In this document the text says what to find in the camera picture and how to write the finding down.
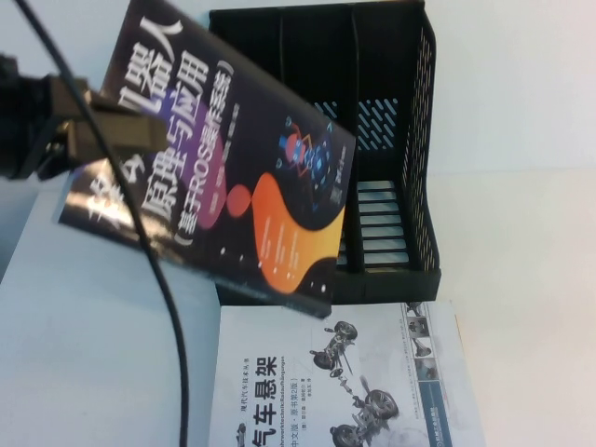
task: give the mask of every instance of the book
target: book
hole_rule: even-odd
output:
[[[329,314],[352,135],[163,0],[130,2],[102,94],[168,125],[122,163],[162,257]],[[60,222],[137,244],[106,161],[74,173]]]
[[[449,304],[224,306],[209,447],[481,447]]]

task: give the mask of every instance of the white wall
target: white wall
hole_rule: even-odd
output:
[[[177,0],[206,22],[213,8],[317,0]],[[126,0],[31,0],[79,75],[98,87]],[[596,3],[428,0],[438,40],[431,170],[596,166]],[[53,70],[12,2],[0,4],[0,48],[22,69]]]

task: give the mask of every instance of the robot book cover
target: robot book cover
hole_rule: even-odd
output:
[[[222,307],[209,447],[481,447],[453,309]]]
[[[102,94],[168,125],[122,163],[161,256],[329,314],[354,137],[163,0],[130,2]],[[73,175],[60,220],[136,245],[107,162]]]

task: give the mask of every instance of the cable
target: cable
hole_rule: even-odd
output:
[[[174,330],[174,335],[176,337],[176,347],[178,348],[178,358],[180,361],[180,385],[181,385],[181,421],[180,421],[180,447],[186,447],[188,442],[188,414],[189,414],[189,391],[188,391],[188,364],[186,360],[186,349],[184,346],[184,337],[183,337],[183,329],[180,323],[180,317],[178,315],[178,310],[176,309],[176,304],[174,303],[174,299],[171,295],[171,291],[169,290],[168,282],[164,277],[164,274],[159,266],[159,262],[157,261],[157,256],[154,253],[153,249],[151,248],[151,242],[149,241],[149,237],[142,226],[141,214],[139,209],[135,205],[133,195],[130,191],[129,184],[126,181],[122,170],[120,169],[117,157],[115,156],[114,151],[108,145],[108,142],[105,140],[105,137],[102,134],[102,130],[100,126],[93,116],[93,112],[91,111],[90,107],[88,106],[87,102],[83,98],[83,95],[79,91],[75,83],[75,77],[73,76],[72,71],[68,67],[68,64],[64,60],[64,57],[60,54],[58,48],[52,41],[51,37],[45,30],[44,26],[41,24],[40,20],[35,16],[33,10],[29,7],[26,0],[15,0],[15,3],[20,8],[21,12],[29,21],[32,28],[37,33],[39,39],[43,43],[44,47],[46,47],[47,52],[54,60],[54,63],[58,67],[60,71],[60,75],[64,84],[68,88],[70,94],[72,95],[74,101],[78,105],[78,108],[81,111],[83,117],[88,121],[91,131],[93,132],[94,137],[97,139],[97,142],[100,148],[105,153],[106,158],[109,160],[110,165],[112,165],[112,169],[114,171],[114,175],[118,183],[120,184],[120,188],[122,194],[124,196],[124,201],[126,205],[129,207],[130,216],[132,217],[132,221],[134,222],[135,229],[139,234],[139,244],[141,245],[142,250],[147,255],[147,259],[149,260],[149,264],[153,269],[153,272],[156,276],[157,283],[159,284],[159,288],[164,296],[164,301],[166,302],[166,306],[168,307],[169,316],[171,318],[171,324]]]

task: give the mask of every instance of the wheel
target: wheel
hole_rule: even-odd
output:
[[[353,426],[342,425],[332,431],[335,447],[361,447],[362,442]]]
[[[356,337],[358,337],[358,331],[354,325],[345,321],[338,321],[335,325],[335,331],[342,334],[346,340],[356,340]]]
[[[391,419],[400,414],[400,409],[395,400],[389,393],[374,389],[369,393],[365,399],[366,403],[370,403],[376,412],[376,416],[384,421]]]
[[[315,365],[321,370],[331,370],[333,368],[332,360],[324,352],[318,352],[317,354],[315,354],[313,361],[315,362]]]

